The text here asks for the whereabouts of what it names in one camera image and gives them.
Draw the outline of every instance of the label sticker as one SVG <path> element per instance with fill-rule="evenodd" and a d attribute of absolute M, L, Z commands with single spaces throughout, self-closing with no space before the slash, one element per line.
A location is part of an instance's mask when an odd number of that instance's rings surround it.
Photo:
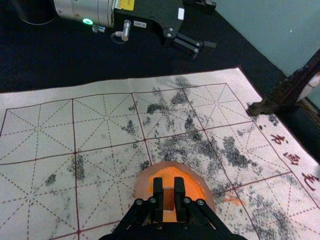
<path fill-rule="evenodd" d="M 178 9 L 178 19 L 179 20 L 185 19 L 185 9 L 184 8 L 179 7 L 179 9 Z"/>
<path fill-rule="evenodd" d="M 133 26 L 145 29 L 147 28 L 147 23 L 142 21 L 133 21 Z"/>
<path fill-rule="evenodd" d="M 116 9 L 133 11 L 135 8 L 135 0 L 117 0 L 114 7 Z"/>

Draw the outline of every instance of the green indicator light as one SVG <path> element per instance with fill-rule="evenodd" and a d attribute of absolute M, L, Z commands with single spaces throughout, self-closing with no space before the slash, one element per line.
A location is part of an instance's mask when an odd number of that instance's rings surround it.
<path fill-rule="evenodd" d="M 89 18 L 84 18 L 84 19 L 82 20 L 82 22 L 83 22 L 84 24 L 88 24 L 88 25 L 94 24 L 94 22 L 91 21 Z"/>

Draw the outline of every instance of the black cloth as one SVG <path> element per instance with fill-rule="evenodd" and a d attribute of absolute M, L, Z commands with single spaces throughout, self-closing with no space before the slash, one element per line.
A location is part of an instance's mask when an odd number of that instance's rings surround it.
<path fill-rule="evenodd" d="M 0 92 L 3 93 L 241 65 L 255 89 L 264 96 L 286 77 L 217 12 L 209 16 L 186 7 L 180 33 L 217 43 L 212 54 L 200 53 L 196 60 L 191 60 L 174 48 L 162 47 L 160 38 L 152 32 L 131 31 L 129 41 L 117 45 L 110 38 L 114 29 L 94 34 L 88 25 L 58 17 L 46 25 L 33 26 L 21 21 L 10 6 L 4 10 L 3 3 L 0 0 Z M 281 119 L 288 122 L 292 133 L 299 132 L 296 136 L 311 153 L 319 150 L 320 146 L 310 145 L 304 134 L 304 128 L 313 130 L 314 126 L 308 123 L 296 131 L 291 114 L 286 113 Z M 299 121 L 306 122 L 304 117 L 298 114 L 297 121 L 301 118 Z"/>

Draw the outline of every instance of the red character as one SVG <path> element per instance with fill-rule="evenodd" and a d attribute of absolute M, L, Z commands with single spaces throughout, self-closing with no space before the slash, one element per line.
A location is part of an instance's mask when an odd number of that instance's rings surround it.
<path fill-rule="evenodd" d="M 297 154 L 295 154 L 295 155 L 293 155 L 293 154 L 288 154 L 287 152 L 286 153 L 284 153 L 283 154 L 287 159 L 289 159 L 290 161 L 291 161 L 291 164 L 293 164 L 293 165 L 298 165 L 298 162 L 299 162 L 299 160 L 300 160 L 300 157 L 297 155 Z"/>
<path fill-rule="evenodd" d="M 279 144 L 281 145 L 282 142 L 286 142 L 288 143 L 287 140 L 285 140 L 286 138 L 284 136 L 279 136 L 278 134 L 275 136 L 275 135 L 270 135 L 271 137 L 273 137 L 273 139 L 271 139 L 271 141 L 274 141 L 276 144 Z"/>
<path fill-rule="evenodd" d="M 309 185 L 308 181 L 310 181 L 312 184 L 314 184 L 314 182 L 315 182 L 316 180 L 319 182 L 319 178 L 318 178 L 318 177 L 315 177 L 315 176 L 313 176 L 313 175 L 311 175 L 311 174 L 305 175 L 304 173 L 302 173 L 302 176 L 304 176 L 304 182 L 305 182 L 305 184 L 307 184 L 308 187 L 309 187 L 312 191 L 316 190 L 315 188 L 313 188 L 313 187 L 311 187 L 311 186 Z"/>

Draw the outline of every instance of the teal wall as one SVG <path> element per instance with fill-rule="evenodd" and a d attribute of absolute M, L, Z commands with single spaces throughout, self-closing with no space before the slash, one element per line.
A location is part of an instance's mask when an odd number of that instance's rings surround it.
<path fill-rule="evenodd" d="M 216 10 L 287 76 L 320 48 L 320 0 L 215 0 Z M 310 97 L 320 106 L 320 88 Z"/>

